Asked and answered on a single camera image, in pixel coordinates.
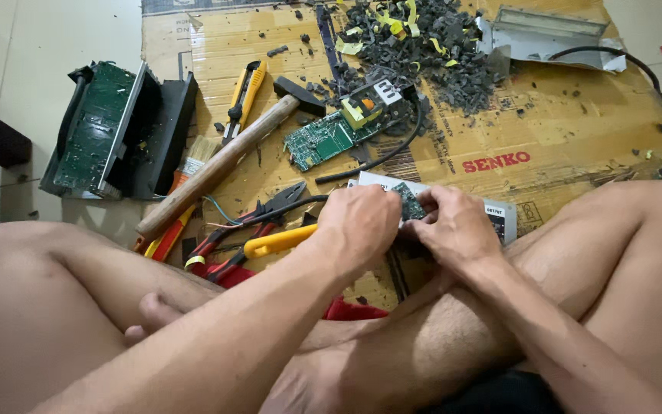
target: blue wire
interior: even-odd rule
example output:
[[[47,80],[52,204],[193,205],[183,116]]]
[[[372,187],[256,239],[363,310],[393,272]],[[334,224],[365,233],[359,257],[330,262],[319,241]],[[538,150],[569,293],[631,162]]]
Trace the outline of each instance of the blue wire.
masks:
[[[241,222],[238,222],[238,221],[234,221],[234,220],[229,219],[229,216],[226,215],[226,213],[224,212],[224,210],[221,210],[221,207],[218,206],[218,203],[216,202],[216,200],[213,199],[213,197],[211,197],[210,195],[207,195],[207,196],[205,196],[204,198],[205,198],[206,200],[212,202],[212,203],[216,206],[216,208],[218,209],[218,212],[221,213],[222,216],[224,216],[224,218],[226,219],[226,221],[228,221],[228,222],[230,222],[231,224],[234,224],[234,225],[240,225],[240,224],[241,224]]]

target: black shorts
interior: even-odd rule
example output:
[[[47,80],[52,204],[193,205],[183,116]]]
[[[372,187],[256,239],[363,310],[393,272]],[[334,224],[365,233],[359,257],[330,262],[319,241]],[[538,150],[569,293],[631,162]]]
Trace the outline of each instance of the black shorts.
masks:
[[[546,381],[537,373],[515,370],[483,376],[425,414],[564,414]]]

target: hand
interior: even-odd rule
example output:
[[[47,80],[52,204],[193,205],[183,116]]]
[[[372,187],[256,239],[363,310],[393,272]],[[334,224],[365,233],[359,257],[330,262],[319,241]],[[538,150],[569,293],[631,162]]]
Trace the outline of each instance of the hand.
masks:
[[[405,222],[404,231],[428,247],[445,269],[466,278],[470,264],[502,257],[482,199],[455,187],[435,186],[420,193],[418,201],[428,215]]]
[[[317,240],[326,256],[332,255],[348,270],[366,269],[395,240],[401,210],[400,195],[380,186],[336,190],[321,210],[311,240]]]

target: hammer head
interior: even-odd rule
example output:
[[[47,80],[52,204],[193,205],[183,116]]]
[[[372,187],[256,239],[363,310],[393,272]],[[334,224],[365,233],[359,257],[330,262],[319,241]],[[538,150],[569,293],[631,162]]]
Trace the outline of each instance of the hammer head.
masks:
[[[295,98],[298,98],[300,101],[300,105],[298,105],[299,110],[308,112],[317,117],[326,117],[326,105],[319,101],[318,98],[314,97],[313,94],[308,92],[305,88],[297,85],[295,82],[291,82],[288,78],[283,76],[278,77],[275,80],[274,88],[275,93],[280,97],[290,94]]]

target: wooden hammer handle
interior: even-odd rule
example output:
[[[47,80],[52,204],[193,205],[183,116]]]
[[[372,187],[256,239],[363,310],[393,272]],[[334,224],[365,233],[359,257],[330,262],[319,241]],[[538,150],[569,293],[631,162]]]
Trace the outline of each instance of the wooden hammer handle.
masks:
[[[299,104],[293,95],[285,95],[143,218],[137,225],[137,233],[147,242],[157,239],[191,204],[215,189],[234,170],[250,146],[271,133]]]

